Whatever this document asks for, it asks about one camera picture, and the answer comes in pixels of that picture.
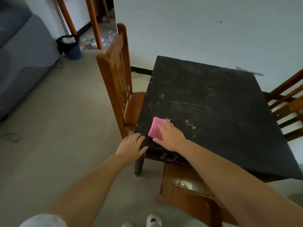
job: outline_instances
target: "forearm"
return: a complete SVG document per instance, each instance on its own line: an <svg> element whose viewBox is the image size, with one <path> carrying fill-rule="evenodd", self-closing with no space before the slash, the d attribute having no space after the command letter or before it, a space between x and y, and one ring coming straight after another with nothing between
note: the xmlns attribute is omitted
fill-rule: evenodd
<svg viewBox="0 0 303 227"><path fill-rule="evenodd" d="M125 166L119 155L86 175L59 198L46 213L61 217L68 227L90 227L100 212L116 176Z"/></svg>
<svg viewBox="0 0 303 227"><path fill-rule="evenodd" d="M230 161L188 140L178 152L241 226L280 226L291 222L295 226L298 220L303 221L299 206Z"/></svg>

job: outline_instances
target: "hand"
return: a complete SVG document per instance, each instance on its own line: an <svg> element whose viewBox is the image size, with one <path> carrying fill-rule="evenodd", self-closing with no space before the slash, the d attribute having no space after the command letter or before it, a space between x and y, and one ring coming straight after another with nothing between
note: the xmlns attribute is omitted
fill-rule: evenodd
<svg viewBox="0 0 303 227"><path fill-rule="evenodd" d="M178 152L178 147L186 141L183 133L170 122L165 122L164 125L158 124L158 127L163 141L158 138L153 138L153 141L170 151Z"/></svg>
<svg viewBox="0 0 303 227"><path fill-rule="evenodd" d="M125 160L126 165L131 164L146 152L148 148L147 146L139 150L140 145L144 139L145 137L141 136L140 133L125 137L119 145L115 154L122 156L123 160Z"/></svg>

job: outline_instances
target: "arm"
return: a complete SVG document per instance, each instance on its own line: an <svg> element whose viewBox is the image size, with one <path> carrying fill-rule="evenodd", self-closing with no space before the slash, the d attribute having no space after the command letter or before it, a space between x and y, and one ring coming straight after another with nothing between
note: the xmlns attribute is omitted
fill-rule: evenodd
<svg viewBox="0 0 303 227"><path fill-rule="evenodd" d="M163 141L195 168L240 226L302 226L303 209L239 166L186 140L170 123L159 125Z"/></svg>
<svg viewBox="0 0 303 227"><path fill-rule="evenodd" d="M116 176L147 150L143 147L139 151L145 138L140 136L137 133L124 138L115 155L74 184L46 213L61 217L69 227L92 226Z"/></svg>

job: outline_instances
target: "shoe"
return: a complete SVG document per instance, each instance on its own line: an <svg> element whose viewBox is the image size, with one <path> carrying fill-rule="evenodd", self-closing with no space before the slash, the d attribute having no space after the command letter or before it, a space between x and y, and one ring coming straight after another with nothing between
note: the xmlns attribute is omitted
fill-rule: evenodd
<svg viewBox="0 0 303 227"><path fill-rule="evenodd" d="M146 219L146 227L162 227L161 218L157 214L151 213Z"/></svg>
<svg viewBox="0 0 303 227"><path fill-rule="evenodd" d="M121 227L134 227L131 223L126 222Z"/></svg>

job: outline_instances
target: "scratched table surface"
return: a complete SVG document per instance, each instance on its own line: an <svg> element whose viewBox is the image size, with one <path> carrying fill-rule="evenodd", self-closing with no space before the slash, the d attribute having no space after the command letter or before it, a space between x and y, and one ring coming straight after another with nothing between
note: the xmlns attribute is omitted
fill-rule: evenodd
<svg viewBox="0 0 303 227"><path fill-rule="evenodd" d="M147 137L154 117L249 172L303 179L252 73L158 56L135 132Z"/></svg>

